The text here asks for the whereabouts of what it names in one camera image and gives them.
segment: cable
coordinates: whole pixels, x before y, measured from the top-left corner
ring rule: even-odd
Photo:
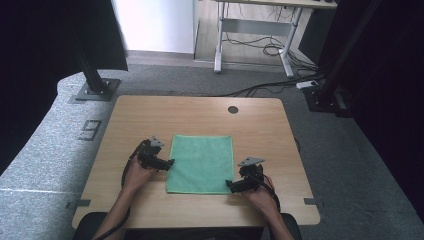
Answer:
[[[278,212],[281,212],[280,199],[278,198],[277,194],[275,194],[274,187],[271,188],[270,186],[268,186],[268,184],[266,184],[263,181],[255,178],[254,176],[252,176],[249,173],[247,173],[246,175],[249,176],[250,178],[252,178],[253,180],[255,180],[255,182],[259,183],[266,190],[268,190],[269,194],[271,194],[271,197],[274,199],[275,204],[277,205]],[[269,183],[271,183],[271,181],[269,181],[268,176],[266,176],[265,174],[263,174],[263,176],[266,177],[266,179],[268,180]]]
[[[272,12],[268,15],[265,21],[268,21],[269,17],[275,12],[275,6],[272,7]]]
[[[252,87],[248,87],[236,92],[232,92],[232,93],[227,93],[227,94],[221,94],[221,95],[214,95],[211,97],[229,97],[229,96],[233,96],[233,97],[237,97],[238,95],[248,91],[247,95],[251,94],[253,91],[255,91],[255,89],[257,88],[264,88],[264,87],[274,87],[274,86],[281,86],[281,87],[291,87],[291,86],[295,86],[296,83],[298,83],[301,80],[308,80],[309,78],[313,77],[314,79],[316,79],[316,77],[320,77],[320,75],[317,74],[312,74],[312,75],[308,75],[308,76],[304,76],[304,77],[300,77],[297,79],[293,79],[293,80],[289,80],[289,81],[282,81],[282,82],[274,82],[274,83],[262,83],[262,84],[258,84],[258,85],[254,85]]]
[[[111,228],[109,231],[103,233],[101,236],[97,237],[96,240],[103,240],[112,235],[112,233],[116,232],[118,229],[120,229],[125,222],[130,217],[130,208],[128,208],[127,213],[125,214],[125,217],[119,222],[115,227]]]
[[[277,17],[277,14],[275,14],[275,21],[276,22],[278,22],[278,21],[280,21],[280,17],[281,17],[281,12],[283,11],[283,7],[280,7],[280,13],[278,14],[278,17]]]
[[[229,42],[231,44],[235,44],[235,45],[245,45],[245,46],[248,46],[248,47],[262,48],[263,53],[267,56],[272,56],[272,57],[273,56],[280,56],[282,53],[280,53],[279,50],[284,48],[284,45],[278,39],[274,38],[273,36],[262,37],[262,38],[259,38],[257,40],[252,40],[252,41],[247,41],[247,42],[241,42],[241,41],[238,41],[238,40],[231,39],[228,36],[227,32],[225,34],[227,36],[227,39],[224,39],[223,40],[224,42],[227,41],[227,42]],[[270,40],[270,43],[266,44],[265,46],[257,46],[257,45],[251,44],[251,43],[256,43],[256,42],[259,42],[259,41],[262,41],[262,40],[265,40],[265,39]],[[275,49],[276,53],[271,53],[269,51],[269,49]],[[295,65],[297,67],[303,67],[303,68],[306,68],[306,69],[311,70],[311,71],[317,71],[318,70],[318,67],[315,64],[309,63],[309,62],[306,62],[306,61],[299,59],[296,56],[296,54],[291,50],[289,50],[288,56],[292,60],[293,65]]]
[[[243,17],[243,19],[246,19],[243,15],[243,13],[241,12],[241,3],[239,3],[239,10],[240,10],[240,15]]]
[[[255,94],[256,94],[256,92],[258,91],[258,90],[267,90],[268,92],[270,92],[270,93],[272,93],[272,94],[277,94],[277,93],[282,93],[283,92],[283,90],[285,89],[285,88],[288,88],[288,87],[285,87],[285,86],[283,86],[283,87],[281,87],[281,89],[279,90],[279,91],[272,91],[271,89],[269,89],[269,88],[267,88],[267,87],[258,87],[258,88],[255,88],[254,89],[254,91],[251,93],[251,95],[250,96],[248,96],[247,94],[246,94],[246,97],[253,97]]]
[[[230,9],[230,3],[227,3],[227,14],[226,14],[226,18],[228,18],[228,9]]]

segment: black curtain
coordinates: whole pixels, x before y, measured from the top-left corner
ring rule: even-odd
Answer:
[[[351,37],[346,39],[344,46],[326,52],[328,56],[332,56],[328,60],[333,63],[333,68],[329,68],[329,79],[323,88],[324,91],[334,90],[327,87],[331,83],[349,91],[351,97],[348,105],[353,118],[380,154],[422,220],[423,12],[422,1],[369,1],[363,6],[353,32],[349,33]],[[349,15],[349,10],[337,10],[336,15],[344,14]],[[339,23],[336,28],[345,38],[347,34],[338,25]],[[331,43],[337,42],[335,33],[327,40],[327,48],[331,47]],[[330,96],[331,93],[327,92],[325,96]]]
[[[110,1],[5,1],[0,32],[3,173],[50,109],[58,81],[81,72],[78,54],[97,69],[128,69]]]

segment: table top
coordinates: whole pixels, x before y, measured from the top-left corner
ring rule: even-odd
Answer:
[[[228,111],[238,108],[236,114]],[[144,139],[156,136],[165,146],[158,154],[169,159],[174,134],[233,138],[234,176],[246,157],[260,157],[280,198],[282,212],[300,225],[318,224],[308,179],[297,151],[284,107],[279,99],[170,96],[119,97],[91,169],[72,225],[95,211],[108,212],[121,189],[129,155]],[[127,228],[264,226],[264,221],[240,194],[167,194],[166,172],[157,173],[133,200]]]
[[[327,3],[324,0],[215,0],[217,2],[226,3],[242,3],[242,4],[257,4],[257,5],[273,5],[273,6],[287,6],[287,7],[304,7],[304,8],[323,8],[333,9],[337,8],[337,3],[333,0]]]

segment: green cloth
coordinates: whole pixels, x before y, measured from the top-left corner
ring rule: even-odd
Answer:
[[[166,192],[230,194],[225,180],[234,180],[230,136],[175,135],[171,146],[174,165],[168,171]]]

